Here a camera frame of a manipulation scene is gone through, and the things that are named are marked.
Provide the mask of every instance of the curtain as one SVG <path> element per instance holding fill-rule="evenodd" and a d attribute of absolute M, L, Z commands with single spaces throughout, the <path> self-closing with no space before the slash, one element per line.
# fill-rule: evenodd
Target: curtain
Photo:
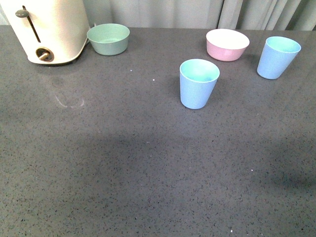
<path fill-rule="evenodd" d="M 316 0 L 83 0 L 91 26 L 315 30 Z M 0 24 L 9 24 L 0 8 Z"/>

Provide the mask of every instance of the blue cup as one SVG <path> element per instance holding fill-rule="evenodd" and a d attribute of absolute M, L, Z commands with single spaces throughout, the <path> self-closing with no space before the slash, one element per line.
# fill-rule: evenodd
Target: blue cup
<path fill-rule="evenodd" d="M 292 39 L 279 36 L 267 38 L 257 68 L 258 74 L 266 79 L 277 79 L 300 50 L 300 44 Z"/>
<path fill-rule="evenodd" d="M 219 77 L 218 67 L 203 59 L 190 59 L 180 66 L 181 103 L 189 109 L 206 105 Z"/>

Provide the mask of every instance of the green bowl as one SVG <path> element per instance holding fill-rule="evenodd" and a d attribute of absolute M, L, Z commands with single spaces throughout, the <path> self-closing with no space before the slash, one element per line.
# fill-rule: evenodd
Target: green bowl
<path fill-rule="evenodd" d="M 112 56 L 127 49 L 129 29 L 120 24 L 102 24 L 92 27 L 87 37 L 94 50 L 102 55 Z"/>

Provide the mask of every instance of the countertop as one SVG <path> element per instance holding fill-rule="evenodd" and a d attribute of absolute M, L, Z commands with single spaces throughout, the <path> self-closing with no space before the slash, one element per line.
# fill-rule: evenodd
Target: countertop
<path fill-rule="evenodd" d="M 0 236 L 315 235 L 315 31 L 241 31 L 220 62 L 207 29 L 130 28 L 124 53 L 62 66 L 0 31 Z M 256 72 L 269 36 L 302 46 L 276 80 Z M 200 110 L 180 102 L 192 58 L 220 69 Z"/>

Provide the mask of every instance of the toaster knob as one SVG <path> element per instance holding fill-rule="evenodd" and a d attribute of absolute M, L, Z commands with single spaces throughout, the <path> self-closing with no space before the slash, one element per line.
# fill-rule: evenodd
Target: toaster knob
<path fill-rule="evenodd" d="M 24 17 L 28 17 L 30 14 L 29 14 L 29 12 L 28 12 L 27 10 L 22 9 L 22 10 L 18 10 L 18 11 L 15 13 L 15 15 L 16 15 L 17 17 L 24 18 Z"/>
<path fill-rule="evenodd" d="M 41 61 L 44 61 L 47 63 L 54 60 L 54 54 L 48 48 L 44 48 L 44 47 L 38 48 L 36 50 L 36 55 Z"/>

